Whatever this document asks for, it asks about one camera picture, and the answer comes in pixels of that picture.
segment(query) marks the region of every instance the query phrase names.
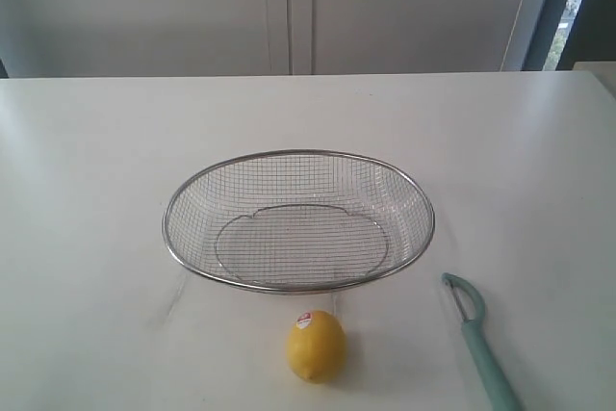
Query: yellow lemon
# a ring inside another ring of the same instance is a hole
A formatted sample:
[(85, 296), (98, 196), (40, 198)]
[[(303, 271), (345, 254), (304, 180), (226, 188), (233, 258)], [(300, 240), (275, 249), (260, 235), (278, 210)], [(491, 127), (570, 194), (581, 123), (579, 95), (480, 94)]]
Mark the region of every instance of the yellow lemon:
[(295, 374), (308, 382), (327, 382), (346, 359), (347, 337), (335, 317), (316, 310), (297, 319), (287, 339), (287, 361)]

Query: wire mesh basket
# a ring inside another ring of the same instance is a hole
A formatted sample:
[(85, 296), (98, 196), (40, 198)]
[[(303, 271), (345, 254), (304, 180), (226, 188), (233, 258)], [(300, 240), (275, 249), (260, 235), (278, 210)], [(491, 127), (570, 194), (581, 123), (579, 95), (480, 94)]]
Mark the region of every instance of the wire mesh basket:
[(169, 252), (187, 269), (242, 289), (334, 291), (415, 262), (434, 233), (430, 201), (375, 159), (272, 151), (208, 167), (173, 195)]

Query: lemon sticker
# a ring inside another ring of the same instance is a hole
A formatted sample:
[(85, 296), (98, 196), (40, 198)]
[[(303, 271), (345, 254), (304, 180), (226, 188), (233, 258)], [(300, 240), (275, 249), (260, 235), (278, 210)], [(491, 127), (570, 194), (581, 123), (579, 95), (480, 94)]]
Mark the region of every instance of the lemon sticker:
[(304, 327), (307, 327), (308, 324), (310, 324), (310, 321), (312, 321), (312, 315), (310, 314), (310, 312), (306, 312), (297, 319), (297, 322), (295, 323), (295, 325), (299, 329), (303, 329)]

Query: table surface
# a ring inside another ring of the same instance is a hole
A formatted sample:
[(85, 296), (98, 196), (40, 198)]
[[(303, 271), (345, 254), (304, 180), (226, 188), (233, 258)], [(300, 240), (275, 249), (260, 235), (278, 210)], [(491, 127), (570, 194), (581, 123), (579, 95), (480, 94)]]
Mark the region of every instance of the table surface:
[[(187, 177), (292, 147), (409, 172), (426, 254), (336, 300), (172, 261), (161, 218)], [(483, 293), (528, 409), (612, 409), (615, 153), (616, 102), (584, 72), (3, 81), (0, 408), (489, 409), (447, 270)], [(304, 384), (287, 332), (334, 302), (348, 367)]]

